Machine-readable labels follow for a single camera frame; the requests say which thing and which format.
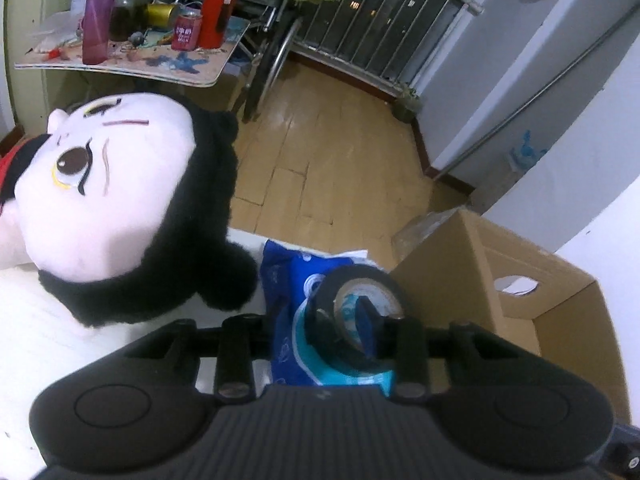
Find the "blue white plastic package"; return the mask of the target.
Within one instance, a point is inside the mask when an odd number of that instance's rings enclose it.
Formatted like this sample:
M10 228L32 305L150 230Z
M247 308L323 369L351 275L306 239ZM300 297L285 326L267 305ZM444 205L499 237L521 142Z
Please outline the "blue white plastic package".
M373 328L358 301L401 318L408 301L392 278L353 252L319 256L267 240L260 279L272 321L272 381L285 386L378 386L393 372L375 359Z

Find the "black tape roll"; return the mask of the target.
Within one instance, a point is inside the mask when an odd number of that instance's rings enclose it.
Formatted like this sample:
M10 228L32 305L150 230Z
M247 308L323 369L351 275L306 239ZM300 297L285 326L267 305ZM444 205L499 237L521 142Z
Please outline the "black tape roll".
M386 373L392 364L376 355L384 322L411 312L408 296L390 274L361 263L338 266L308 300L305 335L334 370L354 377Z

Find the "plush doll black hair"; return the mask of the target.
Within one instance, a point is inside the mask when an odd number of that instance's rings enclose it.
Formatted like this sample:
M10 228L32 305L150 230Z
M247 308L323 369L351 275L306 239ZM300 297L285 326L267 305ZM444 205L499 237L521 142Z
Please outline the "plush doll black hair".
M146 322L200 297L242 309L255 260L228 237L235 114L159 93L55 110L1 161L1 264L31 264L88 327Z

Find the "brown cardboard box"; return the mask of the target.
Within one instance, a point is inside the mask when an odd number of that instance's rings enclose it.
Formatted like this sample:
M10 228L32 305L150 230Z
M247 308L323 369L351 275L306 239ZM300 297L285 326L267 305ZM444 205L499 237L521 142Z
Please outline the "brown cardboard box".
M589 380L630 422L620 345L590 274L465 208L414 218L392 247L393 278L425 325L482 326Z

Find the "grey metal pipe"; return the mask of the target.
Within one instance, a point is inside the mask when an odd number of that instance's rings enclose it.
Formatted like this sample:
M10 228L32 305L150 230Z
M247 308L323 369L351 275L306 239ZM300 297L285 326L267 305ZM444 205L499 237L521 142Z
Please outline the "grey metal pipe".
M453 160L450 160L450 162L448 162L448 164L444 168L438 170L436 174L434 174L432 179L434 181L442 180L444 177L447 177L448 174L450 174L450 172L454 170L454 168L457 168L457 166L460 166L462 162L465 162L481 148L484 148L484 146L487 145L492 139L495 139L495 137L498 136L500 132L503 132L503 130L508 125L511 125L512 122L514 122L514 120L518 118L518 116L528 110L529 107L536 103L563 78L565 78L575 68L582 64L582 62L584 62L586 58L589 58L590 55L600 49L600 47L602 47L624 25L626 25L638 12L639 3L635 2L613 25L611 25L605 32L602 32L602 34L596 40L594 40L588 47L586 47L585 50L582 50L582 52L580 52L576 56L576 58L573 58L567 64L567 66L564 66L562 70L559 71L559 73L551 77L536 92L529 96L525 101L521 102L521 104L515 110L512 110L511 113L504 116L497 125L494 125L490 130L488 130L480 138L469 145Z

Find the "small dark floor pot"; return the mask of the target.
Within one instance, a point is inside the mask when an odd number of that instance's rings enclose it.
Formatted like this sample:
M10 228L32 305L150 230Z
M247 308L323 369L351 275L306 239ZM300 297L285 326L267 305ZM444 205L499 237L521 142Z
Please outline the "small dark floor pot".
M413 88L402 92L392 105L392 115L404 124L410 124L419 115L420 110L422 110L420 96Z

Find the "folding table colourful top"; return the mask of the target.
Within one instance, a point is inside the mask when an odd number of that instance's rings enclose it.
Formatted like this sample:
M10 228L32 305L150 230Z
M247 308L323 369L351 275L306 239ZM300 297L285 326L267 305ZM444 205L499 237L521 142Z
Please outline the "folding table colourful top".
M249 21L232 16L224 34L224 43L213 50L176 51L169 44L159 44L157 34L149 34L152 44L138 48L129 42L111 42L107 49L107 60L96 65L82 62L81 44L78 42L58 47L53 54L30 50L14 63L14 67L17 70L101 73L210 88L224 72L248 26Z

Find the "small red can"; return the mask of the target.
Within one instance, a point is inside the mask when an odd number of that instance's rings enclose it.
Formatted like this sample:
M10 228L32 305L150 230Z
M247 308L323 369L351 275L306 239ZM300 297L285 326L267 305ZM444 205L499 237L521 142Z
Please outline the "small red can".
M199 10L184 9L175 22L171 49L175 51L193 51L198 46L198 36L202 24Z

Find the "grey wheelchair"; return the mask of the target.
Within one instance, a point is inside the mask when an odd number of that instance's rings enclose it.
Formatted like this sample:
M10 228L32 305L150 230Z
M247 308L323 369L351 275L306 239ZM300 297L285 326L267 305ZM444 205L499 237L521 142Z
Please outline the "grey wheelchair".
M160 0L200 4L203 0ZM248 21L238 50L247 60L243 67L244 87L233 105L251 122L262 112L302 24L297 6L290 0L236 0L232 15Z

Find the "metal window railing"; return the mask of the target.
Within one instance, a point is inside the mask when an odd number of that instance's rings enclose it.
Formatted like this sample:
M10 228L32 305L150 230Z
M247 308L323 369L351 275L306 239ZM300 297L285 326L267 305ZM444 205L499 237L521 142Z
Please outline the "metal window railing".
M338 0L303 6L294 51L389 94L416 85L478 0Z

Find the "gold tin can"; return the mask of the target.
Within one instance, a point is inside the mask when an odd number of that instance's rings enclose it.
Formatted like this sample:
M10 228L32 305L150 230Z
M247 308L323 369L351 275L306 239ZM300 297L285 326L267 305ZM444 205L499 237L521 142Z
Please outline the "gold tin can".
M146 6L146 24L149 28L173 29L180 14L180 6L173 3L149 3Z

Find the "red thermos bottle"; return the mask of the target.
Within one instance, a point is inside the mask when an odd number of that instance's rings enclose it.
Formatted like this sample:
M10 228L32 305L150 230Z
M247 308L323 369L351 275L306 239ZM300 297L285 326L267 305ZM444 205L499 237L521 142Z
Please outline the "red thermos bottle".
M202 24L198 46L205 50L218 49L224 43L224 34L236 0L203 0Z

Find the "dark glass jar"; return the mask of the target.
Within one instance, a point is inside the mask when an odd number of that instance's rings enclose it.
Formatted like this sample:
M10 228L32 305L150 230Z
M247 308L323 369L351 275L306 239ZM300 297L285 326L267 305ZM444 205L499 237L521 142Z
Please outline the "dark glass jar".
M146 0L114 0L110 21L110 39L125 41L135 32L143 32L148 24Z

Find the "purple water bottle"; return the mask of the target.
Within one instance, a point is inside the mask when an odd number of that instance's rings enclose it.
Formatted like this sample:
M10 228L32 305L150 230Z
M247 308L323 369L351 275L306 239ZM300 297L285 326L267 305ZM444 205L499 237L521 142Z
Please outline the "purple water bottle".
M82 19L82 62L86 65L98 65L107 59L114 1L86 1Z

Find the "white cup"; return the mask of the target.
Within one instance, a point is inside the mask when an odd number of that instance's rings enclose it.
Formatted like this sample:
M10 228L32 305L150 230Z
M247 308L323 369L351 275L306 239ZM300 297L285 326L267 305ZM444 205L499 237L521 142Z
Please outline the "white cup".
M70 0L70 15L80 18L85 14L87 0Z

